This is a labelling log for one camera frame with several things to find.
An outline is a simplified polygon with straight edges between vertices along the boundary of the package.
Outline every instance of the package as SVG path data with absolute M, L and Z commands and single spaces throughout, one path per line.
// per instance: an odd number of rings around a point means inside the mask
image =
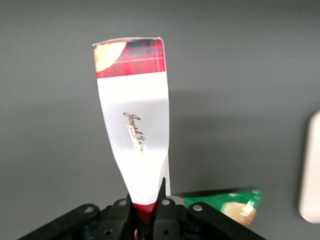
M 203 202 L 219 210 L 229 218 L 249 227 L 257 214 L 262 193 L 258 190 L 250 192 L 231 192 L 208 196 L 184 197 L 184 206 Z
M 101 109 L 115 161 L 148 223 L 169 178 L 169 95 L 163 40 L 128 37 L 93 44 Z

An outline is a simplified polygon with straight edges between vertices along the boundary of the cookie image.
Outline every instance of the cookie image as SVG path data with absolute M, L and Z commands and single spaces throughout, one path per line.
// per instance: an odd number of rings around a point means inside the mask
M 99 44 L 94 47 L 94 63 L 96 72 L 101 72 L 111 67 L 126 47 L 127 42 L 112 42 Z
M 245 227 L 249 227 L 257 214 L 253 206 L 233 201 L 223 204 L 221 212 Z

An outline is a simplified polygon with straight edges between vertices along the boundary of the red plaid pattern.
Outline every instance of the red plaid pattern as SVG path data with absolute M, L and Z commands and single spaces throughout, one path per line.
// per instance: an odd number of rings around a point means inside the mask
M 163 42 L 139 39 L 126 43 L 117 61 L 96 73 L 97 79 L 166 71 Z

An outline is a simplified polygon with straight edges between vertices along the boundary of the white object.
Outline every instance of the white object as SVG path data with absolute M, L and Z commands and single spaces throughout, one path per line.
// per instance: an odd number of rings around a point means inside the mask
M 320 223 L 320 111 L 311 118 L 309 123 L 299 212 L 308 222 Z

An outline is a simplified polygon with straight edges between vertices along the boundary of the gray background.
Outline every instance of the gray background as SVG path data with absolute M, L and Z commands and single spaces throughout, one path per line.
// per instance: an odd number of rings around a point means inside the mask
M 251 229 L 318 239 L 297 211 L 320 109 L 319 1 L 1 1 L 0 239 L 125 196 L 92 44 L 164 40 L 173 193 L 254 186 Z

